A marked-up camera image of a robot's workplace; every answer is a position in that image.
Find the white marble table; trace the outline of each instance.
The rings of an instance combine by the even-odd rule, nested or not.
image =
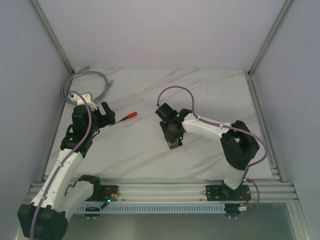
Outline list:
[[[221,122],[244,121],[251,132],[261,136],[245,75],[238,69],[97,69],[114,84],[103,101],[115,112],[116,120],[137,112],[135,118],[101,129],[74,177],[82,174],[117,179],[210,179],[222,180],[228,163],[220,141],[185,133],[183,146],[169,150],[155,114],[157,97],[166,87],[180,85],[195,97],[195,111]],[[97,96],[104,81],[97,75],[84,75],[71,89]],[[181,89],[170,89],[161,103],[179,111],[191,109],[191,98]],[[72,123],[73,105],[66,104],[45,174],[52,170],[61,140]],[[254,161],[263,156],[260,147]],[[271,177],[266,159],[249,171],[248,177]]]

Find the black bracket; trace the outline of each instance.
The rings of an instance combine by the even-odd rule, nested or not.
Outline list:
[[[101,103],[105,115],[102,115],[99,108],[91,111],[91,128],[90,133],[81,144],[81,146],[75,151],[80,152],[83,157],[86,156],[93,141],[93,135],[98,129],[104,128],[107,125],[114,124],[116,122],[115,112],[112,111],[106,102]],[[85,105],[75,106],[72,113],[72,124],[68,127],[65,137],[61,142],[60,149],[73,149],[84,137],[89,125],[88,111]]]
[[[240,185],[232,192],[232,195],[226,195],[223,185],[207,185],[205,186],[205,195],[208,202],[221,201],[250,201],[251,194],[248,185]]]

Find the gray wall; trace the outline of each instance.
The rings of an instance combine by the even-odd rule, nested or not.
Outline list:
[[[69,74],[27,0],[1,2],[0,49],[0,239],[9,240],[46,164]]]
[[[249,69],[284,0],[39,0],[75,68]]]
[[[255,76],[271,138],[320,239],[320,1],[296,0]]]

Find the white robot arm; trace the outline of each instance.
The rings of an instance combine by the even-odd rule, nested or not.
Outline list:
[[[199,121],[194,117],[191,110],[182,109],[177,112],[166,103],[159,106],[155,113],[162,119],[160,126],[171,150],[182,145],[184,133],[195,133],[209,139],[220,140],[226,160],[229,163],[222,182],[223,191],[227,198],[237,191],[243,182],[242,178],[249,162],[260,148],[258,142],[252,136],[223,127],[230,126],[249,132],[242,121],[231,124],[201,117],[206,120],[205,122],[215,123],[215,125],[212,125]]]
[[[91,101],[90,94],[84,94],[82,98],[73,96],[77,106],[73,109],[72,124],[61,142],[61,151],[48,179],[31,203],[22,204],[18,210],[19,222],[25,237],[34,235],[40,240],[61,240],[66,233],[68,221],[78,207],[85,200],[94,200],[101,193],[100,179],[90,175],[83,175],[69,187],[75,170],[93,143],[95,132],[116,122],[115,113],[106,102],[101,103],[106,113],[102,115]]]

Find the aluminum frame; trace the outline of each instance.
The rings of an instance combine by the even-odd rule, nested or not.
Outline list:
[[[64,62],[68,71],[72,74],[74,72],[62,46],[60,45],[54,31],[52,30],[48,19],[42,11],[37,0],[30,0],[36,14],[40,18],[45,30],[47,31],[50,39],[52,40],[61,60]],[[253,81],[254,73],[263,59],[264,55],[268,51],[273,39],[279,31],[281,24],[283,23],[290,7],[294,0],[286,0],[277,19],[275,20],[267,38],[265,39],[255,61],[249,73],[245,72],[249,92],[252,98],[252,103],[258,118],[258,123],[262,135],[269,148],[269,160],[271,163],[272,177],[270,179],[257,180],[257,186],[261,193],[261,203],[286,203],[289,216],[292,222],[292,227],[298,240],[311,240],[311,234],[302,212],[301,205],[299,203],[298,196],[295,191],[294,184],[291,182],[284,182],[284,172],[277,162],[270,136],[268,134],[267,126],[263,117],[261,105],[257,97],[255,84]],[[206,196],[201,194],[201,191],[205,189],[205,185],[208,184],[220,184],[221,181],[209,181],[209,180],[138,180],[138,179],[102,179],[103,185],[116,184],[119,185],[121,195],[118,198],[117,205],[127,204],[182,204],[182,205],[210,205],[212,202],[208,202]],[[30,186],[28,191],[26,203],[38,193],[43,183],[34,183]],[[253,199],[257,197],[256,189],[250,184],[250,191]],[[225,202],[218,202],[218,204],[224,205]],[[26,240],[22,234],[19,223],[17,224],[16,231],[13,237],[14,240]]]

